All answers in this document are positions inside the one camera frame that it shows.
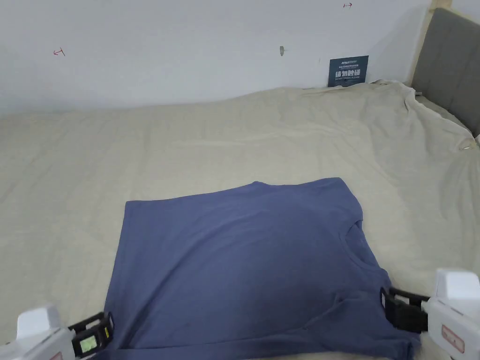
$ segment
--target white wall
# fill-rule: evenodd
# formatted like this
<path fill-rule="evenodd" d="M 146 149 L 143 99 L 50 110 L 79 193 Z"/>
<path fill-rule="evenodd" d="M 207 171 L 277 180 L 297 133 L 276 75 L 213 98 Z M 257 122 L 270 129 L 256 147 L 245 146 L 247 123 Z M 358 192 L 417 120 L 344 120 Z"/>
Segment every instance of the white wall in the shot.
<path fill-rule="evenodd" d="M 452 8 L 480 23 L 480 0 L 454 0 Z"/>
<path fill-rule="evenodd" d="M 352 2 L 344 8 L 343 3 Z M 0 113 L 215 100 L 325 86 L 370 55 L 408 79 L 430 0 L 3 0 Z M 280 56 L 279 47 L 287 50 Z M 64 50 L 54 56 L 54 50 Z"/>

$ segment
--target red mark on wall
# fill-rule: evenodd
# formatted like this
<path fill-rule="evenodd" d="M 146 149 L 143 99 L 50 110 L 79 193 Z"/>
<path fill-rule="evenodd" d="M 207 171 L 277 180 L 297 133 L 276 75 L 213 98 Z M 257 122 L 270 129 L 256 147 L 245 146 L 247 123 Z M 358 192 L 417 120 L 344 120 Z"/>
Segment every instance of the red mark on wall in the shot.
<path fill-rule="evenodd" d="M 65 53 L 63 52 L 63 50 L 60 48 L 60 51 L 53 51 L 53 55 L 55 56 L 58 56 L 60 53 L 63 54 L 63 56 L 65 56 Z"/>

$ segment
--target mattress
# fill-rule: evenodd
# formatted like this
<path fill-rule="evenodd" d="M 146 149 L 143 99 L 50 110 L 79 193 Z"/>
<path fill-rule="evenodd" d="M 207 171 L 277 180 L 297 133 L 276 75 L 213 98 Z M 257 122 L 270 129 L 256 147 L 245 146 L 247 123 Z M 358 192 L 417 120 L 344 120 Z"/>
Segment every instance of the mattress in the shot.
<path fill-rule="evenodd" d="M 0 342 L 47 302 L 67 324 L 103 308 L 126 201 L 253 181 L 341 177 L 397 287 L 429 294 L 441 266 L 480 272 L 480 148 L 400 83 L 7 116 L 0 176 Z"/>

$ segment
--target small display screen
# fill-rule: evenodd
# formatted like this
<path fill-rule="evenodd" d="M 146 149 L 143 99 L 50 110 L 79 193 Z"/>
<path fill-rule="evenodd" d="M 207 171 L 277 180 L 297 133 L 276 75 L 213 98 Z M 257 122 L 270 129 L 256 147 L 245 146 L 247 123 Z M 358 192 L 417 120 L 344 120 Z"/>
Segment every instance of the small display screen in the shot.
<path fill-rule="evenodd" d="M 80 341 L 80 347 L 82 348 L 82 353 L 86 353 L 91 349 L 96 348 L 96 339 L 95 336 L 90 336 L 82 341 Z"/>

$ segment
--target upholstered headboard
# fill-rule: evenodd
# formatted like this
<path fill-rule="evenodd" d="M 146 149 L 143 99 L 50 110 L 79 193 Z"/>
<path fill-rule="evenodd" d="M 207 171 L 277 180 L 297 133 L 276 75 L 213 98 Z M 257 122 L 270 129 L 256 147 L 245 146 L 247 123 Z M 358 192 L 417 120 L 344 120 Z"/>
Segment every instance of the upholstered headboard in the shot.
<path fill-rule="evenodd" d="M 412 87 L 480 133 L 480 25 L 436 9 Z"/>

